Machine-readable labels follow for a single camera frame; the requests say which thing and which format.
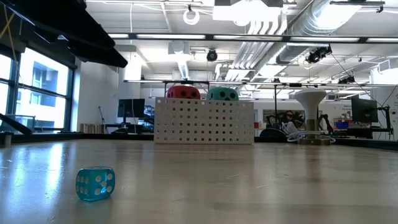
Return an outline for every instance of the wooden table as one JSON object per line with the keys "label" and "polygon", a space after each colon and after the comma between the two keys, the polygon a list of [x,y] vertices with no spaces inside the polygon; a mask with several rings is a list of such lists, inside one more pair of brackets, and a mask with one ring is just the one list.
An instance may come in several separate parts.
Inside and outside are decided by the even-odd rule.
{"label": "wooden table", "polygon": [[[116,189],[88,203],[82,167]],[[79,140],[0,150],[0,223],[397,223],[398,153],[343,146]]]}

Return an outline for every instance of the security camera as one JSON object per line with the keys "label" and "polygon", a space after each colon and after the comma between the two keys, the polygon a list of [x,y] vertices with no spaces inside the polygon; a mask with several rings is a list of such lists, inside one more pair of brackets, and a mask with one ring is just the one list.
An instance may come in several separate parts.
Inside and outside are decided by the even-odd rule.
{"label": "security camera", "polygon": [[215,49],[210,49],[209,52],[207,53],[207,61],[208,62],[214,62],[217,60],[217,53]]}

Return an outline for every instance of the lamp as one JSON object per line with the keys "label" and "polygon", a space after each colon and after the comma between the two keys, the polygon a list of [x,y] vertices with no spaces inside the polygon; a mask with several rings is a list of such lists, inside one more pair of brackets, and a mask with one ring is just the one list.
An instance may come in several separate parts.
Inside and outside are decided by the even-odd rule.
{"label": "lamp", "polygon": [[330,139],[321,139],[317,136],[318,120],[317,111],[319,103],[326,96],[326,91],[318,88],[309,88],[295,93],[294,98],[304,107],[305,113],[305,138],[300,138],[299,144],[330,144]]}

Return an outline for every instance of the fluorescent light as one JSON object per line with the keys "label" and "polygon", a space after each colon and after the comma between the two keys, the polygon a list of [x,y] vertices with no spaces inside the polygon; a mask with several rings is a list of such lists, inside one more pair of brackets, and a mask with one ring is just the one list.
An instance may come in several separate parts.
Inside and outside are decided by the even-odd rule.
{"label": "fluorescent light", "polygon": [[282,37],[261,35],[214,35],[215,40],[255,40],[255,41],[280,41]]}
{"label": "fluorescent light", "polygon": [[118,39],[118,38],[129,38],[129,34],[108,34],[110,37]]}
{"label": "fluorescent light", "polygon": [[131,82],[131,83],[163,83],[163,81],[160,81],[160,80],[125,80],[125,82]]}
{"label": "fluorescent light", "polygon": [[359,37],[291,37],[290,40],[304,42],[357,42]]}
{"label": "fluorescent light", "polygon": [[378,37],[372,37],[368,38],[367,42],[377,42],[377,43],[391,43],[391,42],[398,42],[398,38],[378,38]]}
{"label": "fluorescent light", "polygon": [[243,82],[209,82],[209,84],[240,85],[240,84],[243,84]]}
{"label": "fluorescent light", "polygon": [[138,39],[193,39],[204,40],[205,35],[198,34],[137,34]]}
{"label": "fluorescent light", "polygon": [[128,0],[86,0],[86,2],[101,2],[105,4],[166,4],[166,5],[186,5],[187,3],[196,6],[202,6],[202,2],[195,2],[195,1],[128,1]]}
{"label": "fluorescent light", "polygon": [[329,47],[329,44],[319,43],[286,43],[286,45],[293,47]]}

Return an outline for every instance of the ceiling light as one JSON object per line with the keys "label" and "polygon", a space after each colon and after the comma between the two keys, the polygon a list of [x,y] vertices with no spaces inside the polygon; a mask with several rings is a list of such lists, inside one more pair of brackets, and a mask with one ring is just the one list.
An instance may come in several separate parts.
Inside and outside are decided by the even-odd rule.
{"label": "ceiling light", "polygon": [[299,42],[357,42],[359,37],[291,37],[290,40]]}
{"label": "ceiling light", "polygon": [[137,34],[138,39],[164,39],[164,40],[204,40],[205,35],[198,34]]}
{"label": "ceiling light", "polygon": [[380,6],[385,3],[385,1],[330,1],[331,5],[337,6]]}
{"label": "ceiling light", "polygon": [[[188,19],[188,13],[193,12],[195,13],[194,17],[192,19]],[[196,25],[199,22],[200,15],[197,10],[186,10],[182,16],[182,19],[184,22],[188,25]]]}
{"label": "ceiling light", "polygon": [[118,39],[118,38],[129,38],[129,34],[108,34],[110,37],[114,38],[114,39]]}
{"label": "ceiling light", "polygon": [[160,80],[125,80],[124,82],[131,82],[131,83],[163,83]]}
{"label": "ceiling light", "polygon": [[371,37],[368,38],[366,42],[377,42],[377,43],[393,43],[398,42],[398,38],[378,38],[378,37]]}
{"label": "ceiling light", "polygon": [[289,47],[329,47],[329,44],[319,43],[286,43],[286,45]]}
{"label": "ceiling light", "polygon": [[209,82],[209,84],[240,85],[243,84],[243,82]]}
{"label": "ceiling light", "polygon": [[202,6],[203,3],[199,1],[125,1],[125,0],[86,0],[86,2],[102,2],[105,4],[167,4],[167,5],[187,5]]}
{"label": "ceiling light", "polygon": [[264,35],[214,35],[215,40],[253,40],[253,41],[281,41],[282,37]]}

